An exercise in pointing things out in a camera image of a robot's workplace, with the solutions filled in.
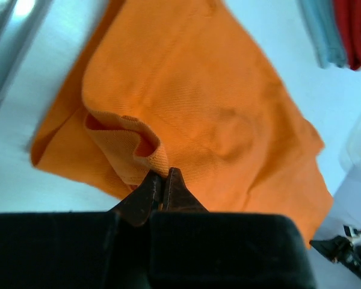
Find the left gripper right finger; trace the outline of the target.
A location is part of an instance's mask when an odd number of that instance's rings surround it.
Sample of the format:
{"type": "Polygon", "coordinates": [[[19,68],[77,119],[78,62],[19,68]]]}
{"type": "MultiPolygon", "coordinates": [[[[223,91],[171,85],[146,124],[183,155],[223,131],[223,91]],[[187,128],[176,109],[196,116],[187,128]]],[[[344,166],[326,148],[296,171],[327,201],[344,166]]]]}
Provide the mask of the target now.
{"type": "Polygon", "coordinates": [[[187,188],[181,170],[174,167],[169,170],[165,181],[162,210],[186,213],[208,212],[187,188]]]}

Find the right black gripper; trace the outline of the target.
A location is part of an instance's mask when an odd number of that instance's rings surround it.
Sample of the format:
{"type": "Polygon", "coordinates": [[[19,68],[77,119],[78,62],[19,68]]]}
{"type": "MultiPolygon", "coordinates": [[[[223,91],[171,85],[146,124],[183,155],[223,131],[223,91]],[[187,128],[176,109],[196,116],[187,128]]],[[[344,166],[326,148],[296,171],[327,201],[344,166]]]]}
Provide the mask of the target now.
{"type": "Polygon", "coordinates": [[[311,240],[312,248],[332,263],[345,263],[352,273],[361,279],[361,245],[353,246],[346,237],[329,240],[311,240]]]}

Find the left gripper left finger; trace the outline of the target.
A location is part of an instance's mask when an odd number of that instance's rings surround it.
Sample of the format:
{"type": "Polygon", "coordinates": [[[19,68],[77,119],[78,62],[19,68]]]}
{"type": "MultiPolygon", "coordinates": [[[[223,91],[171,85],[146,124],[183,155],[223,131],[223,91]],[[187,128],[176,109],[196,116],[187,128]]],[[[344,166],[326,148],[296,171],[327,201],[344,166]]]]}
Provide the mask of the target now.
{"type": "Polygon", "coordinates": [[[150,171],[142,183],[110,211],[131,226],[143,226],[162,204],[162,178],[150,171]]]}

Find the orange trousers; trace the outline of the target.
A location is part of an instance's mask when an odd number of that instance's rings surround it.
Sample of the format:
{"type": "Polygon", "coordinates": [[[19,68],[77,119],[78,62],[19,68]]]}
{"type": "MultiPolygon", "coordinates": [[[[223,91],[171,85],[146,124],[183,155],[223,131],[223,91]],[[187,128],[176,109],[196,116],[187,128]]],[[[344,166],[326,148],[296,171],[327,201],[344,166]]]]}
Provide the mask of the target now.
{"type": "Polygon", "coordinates": [[[120,199],[177,167],[208,210],[284,214],[309,241],[333,204],[321,149],[221,1],[110,1],[31,162],[120,199]]]}

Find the light blue folded trousers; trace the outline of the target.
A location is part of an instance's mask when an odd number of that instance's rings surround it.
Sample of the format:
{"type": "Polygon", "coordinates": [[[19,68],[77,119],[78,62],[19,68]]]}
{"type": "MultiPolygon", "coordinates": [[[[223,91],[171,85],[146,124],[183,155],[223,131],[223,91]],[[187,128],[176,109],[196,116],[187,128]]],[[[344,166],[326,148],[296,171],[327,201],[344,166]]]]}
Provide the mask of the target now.
{"type": "Polygon", "coordinates": [[[319,67],[330,64],[343,68],[348,58],[339,33],[333,2],[328,0],[298,1],[319,67]]]}

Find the red folded trousers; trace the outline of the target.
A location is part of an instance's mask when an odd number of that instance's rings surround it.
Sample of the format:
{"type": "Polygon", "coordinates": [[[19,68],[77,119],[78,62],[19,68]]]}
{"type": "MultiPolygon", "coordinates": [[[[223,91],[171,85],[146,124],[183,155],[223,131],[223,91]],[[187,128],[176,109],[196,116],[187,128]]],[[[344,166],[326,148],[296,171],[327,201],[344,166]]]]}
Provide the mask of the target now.
{"type": "Polygon", "coordinates": [[[351,70],[361,68],[361,1],[333,1],[336,24],[351,70]]]}

